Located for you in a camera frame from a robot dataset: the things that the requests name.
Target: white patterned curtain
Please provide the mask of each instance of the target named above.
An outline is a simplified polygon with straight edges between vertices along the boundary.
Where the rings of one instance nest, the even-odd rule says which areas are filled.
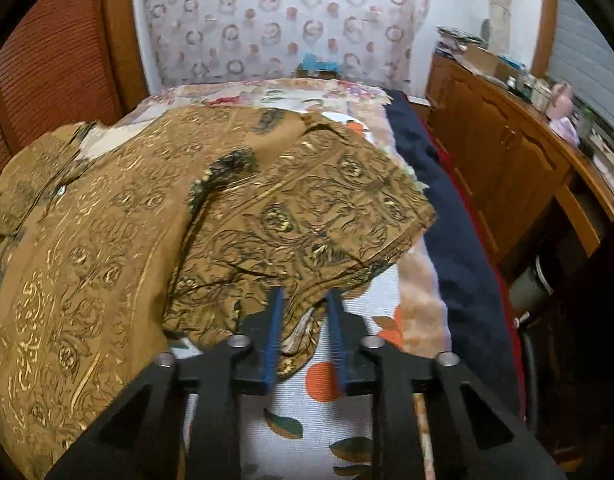
[[[164,87],[291,76],[305,53],[407,91],[431,0],[143,0]]]

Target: trash can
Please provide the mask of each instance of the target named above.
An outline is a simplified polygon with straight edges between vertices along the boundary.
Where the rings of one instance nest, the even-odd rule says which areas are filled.
[[[509,302],[514,310],[526,312],[536,308],[553,293],[564,276],[556,248],[544,246],[533,263],[509,288]]]

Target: red fabric edge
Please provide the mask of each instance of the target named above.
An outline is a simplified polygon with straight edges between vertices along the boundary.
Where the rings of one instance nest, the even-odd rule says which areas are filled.
[[[473,206],[471,205],[471,200],[469,199],[467,192],[462,187],[462,185],[459,183],[459,181],[453,176],[452,156],[438,145],[434,137],[429,133],[429,130],[427,129],[426,124],[424,124],[424,121],[420,121],[420,122],[422,123],[424,131],[426,132],[427,137],[431,141],[431,144],[434,146],[434,148],[436,149],[436,152],[438,153],[438,159],[440,161],[440,166],[442,167],[444,172],[447,174],[447,176],[452,181],[453,187],[455,187],[455,189],[458,191],[458,194],[460,195],[462,203],[465,206],[465,209],[469,213],[469,217],[471,218],[471,223],[473,224],[474,230],[478,236],[478,239],[480,240],[480,244],[484,248],[485,247],[484,228],[482,227],[480,219],[476,215],[476,212]],[[485,250],[485,253],[487,254],[487,260],[489,262],[489,267],[491,268],[491,270],[496,276],[496,281],[498,282],[498,290],[500,291],[500,296],[503,299],[504,319],[506,320],[507,329],[509,330],[509,336],[511,338],[512,352],[514,354],[514,367],[516,368],[516,376],[518,378],[518,390],[519,390],[519,395],[520,395],[520,419],[524,420],[525,406],[526,406],[526,397],[525,397],[526,393],[524,389],[524,369],[522,367],[522,351],[520,348],[520,338],[518,337],[518,332],[516,328],[514,327],[514,323],[513,323],[514,314],[513,314],[511,303],[509,302],[509,290],[508,290],[506,283],[503,280],[503,277],[500,275],[500,272],[498,272],[498,269],[496,268],[494,263],[491,261],[491,257],[489,256],[486,250]]]

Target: navy blue blanket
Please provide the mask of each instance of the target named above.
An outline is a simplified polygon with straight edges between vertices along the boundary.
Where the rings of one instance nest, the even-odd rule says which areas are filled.
[[[398,153],[430,186],[424,193],[437,213],[424,242],[447,304],[452,350],[508,409],[518,413],[518,382],[496,276],[420,118],[400,92],[388,93],[393,102],[386,111]]]

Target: orange circle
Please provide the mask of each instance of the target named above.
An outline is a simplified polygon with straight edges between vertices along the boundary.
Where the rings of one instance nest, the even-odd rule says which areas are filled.
[[[336,383],[336,370],[331,363],[318,363],[309,368],[305,377],[305,389],[318,402],[331,402],[342,393]]]
[[[396,330],[380,330],[378,336],[389,341],[399,350],[402,350],[402,334]]]
[[[396,325],[402,332],[402,309],[400,308],[400,305],[393,311],[393,320],[396,322]]]

